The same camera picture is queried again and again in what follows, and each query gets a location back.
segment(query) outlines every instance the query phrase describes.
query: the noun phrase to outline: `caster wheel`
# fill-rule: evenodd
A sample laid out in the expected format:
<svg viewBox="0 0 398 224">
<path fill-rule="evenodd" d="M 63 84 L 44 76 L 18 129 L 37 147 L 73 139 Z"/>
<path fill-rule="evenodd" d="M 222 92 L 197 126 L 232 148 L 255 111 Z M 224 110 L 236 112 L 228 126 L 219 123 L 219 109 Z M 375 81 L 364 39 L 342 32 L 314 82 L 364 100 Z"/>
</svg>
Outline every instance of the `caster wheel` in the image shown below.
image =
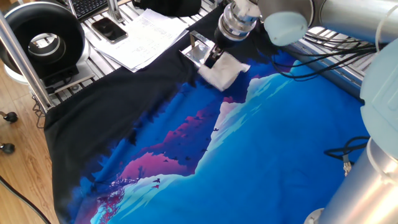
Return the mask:
<svg viewBox="0 0 398 224">
<path fill-rule="evenodd" d="M 0 149 L 5 153 L 5 154 L 12 154 L 15 151 L 15 145 L 6 143 L 0 146 Z"/>
<path fill-rule="evenodd" d="M 10 112 L 7 114 L 7 116 L 3 117 L 6 121 L 9 121 L 11 123 L 14 123 L 18 120 L 18 116 L 14 112 Z"/>
</svg>

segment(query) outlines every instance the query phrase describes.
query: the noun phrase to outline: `white cloth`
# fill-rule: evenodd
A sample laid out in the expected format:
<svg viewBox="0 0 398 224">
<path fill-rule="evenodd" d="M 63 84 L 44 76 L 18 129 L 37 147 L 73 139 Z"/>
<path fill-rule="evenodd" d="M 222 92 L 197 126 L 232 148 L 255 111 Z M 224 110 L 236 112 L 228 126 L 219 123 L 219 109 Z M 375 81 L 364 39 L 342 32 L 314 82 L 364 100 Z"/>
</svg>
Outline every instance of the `white cloth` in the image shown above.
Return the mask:
<svg viewBox="0 0 398 224">
<path fill-rule="evenodd" d="M 224 91 L 232 85 L 240 72 L 247 72 L 249 69 L 250 65 L 241 63 L 229 53 L 224 52 L 213 68 L 202 65 L 198 72 L 208 83 L 219 91 Z"/>
</svg>

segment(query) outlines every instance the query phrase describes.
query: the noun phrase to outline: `white paper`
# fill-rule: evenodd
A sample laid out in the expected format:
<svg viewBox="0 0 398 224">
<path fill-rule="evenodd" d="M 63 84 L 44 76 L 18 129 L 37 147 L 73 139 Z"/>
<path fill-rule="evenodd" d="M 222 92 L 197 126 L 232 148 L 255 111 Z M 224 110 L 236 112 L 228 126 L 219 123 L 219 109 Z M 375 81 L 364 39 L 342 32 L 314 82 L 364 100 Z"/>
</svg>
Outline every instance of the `white paper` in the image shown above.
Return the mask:
<svg viewBox="0 0 398 224">
<path fill-rule="evenodd" d="M 224 91 L 234 83 L 240 72 L 247 72 L 249 69 L 250 65 L 241 63 L 224 52 L 212 68 L 202 65 L 198 73 L 219 91 Z"/>
<path fill-rule="evenodd" d="M 128 38 L 111 44 L 107 40 L 94 40 L 94 47 L 130 70 L 153 62 L 168 49 L 187 28 L 179 19 L 171 19 L 147 9 L 125 28 Z"/>
</svg>

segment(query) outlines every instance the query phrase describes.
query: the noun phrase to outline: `silver cylinder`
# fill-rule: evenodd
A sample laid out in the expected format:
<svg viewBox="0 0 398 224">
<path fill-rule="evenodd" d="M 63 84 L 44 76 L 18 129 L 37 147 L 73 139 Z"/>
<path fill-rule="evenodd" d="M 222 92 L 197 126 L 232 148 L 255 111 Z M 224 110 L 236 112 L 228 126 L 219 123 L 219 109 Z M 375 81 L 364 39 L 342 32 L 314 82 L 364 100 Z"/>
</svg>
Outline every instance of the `silver cylinder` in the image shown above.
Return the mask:
<svg viewBox="0 0 398 224">
<path fill-rule="evenodd" d="M 232 2 L 225 7 L 223 15 L 218 20 L 220 32 L 229 40 L 236 42 L 244 40 L 249 35 L 256 26 L 257 19 L 245 14 L 240 15 L 240 10 L 235 2 Z"/>
<path fill-rule="evenodd" d="M 318 224 L 398 223 L 398 161 L 372 139 Z"/>
<path fill-rule="evenodd" d="M 326 0 L 320 13 L 323 27 L 375 42 L 376 29 L 387 12 L 398 4 L 394 0 Z M 381 29 L 381 42 L 398 38 L 398 10 L 393 12 Z"/>
</svg>

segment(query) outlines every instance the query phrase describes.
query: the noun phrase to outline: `black smartphone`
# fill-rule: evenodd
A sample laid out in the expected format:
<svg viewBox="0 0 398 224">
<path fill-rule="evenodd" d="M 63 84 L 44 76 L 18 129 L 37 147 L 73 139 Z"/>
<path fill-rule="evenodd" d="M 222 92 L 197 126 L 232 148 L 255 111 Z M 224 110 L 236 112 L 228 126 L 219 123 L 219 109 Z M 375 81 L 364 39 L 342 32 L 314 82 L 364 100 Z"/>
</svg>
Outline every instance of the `black smartphone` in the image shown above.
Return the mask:
<svg viewBox="0 0 398 224">
<path fill-rule="evenodd" d="M 112 44 L 127 37 L 127 32 L 108 18 L 103 18 L 92 23 L 92 28 Z"/>
</svg>

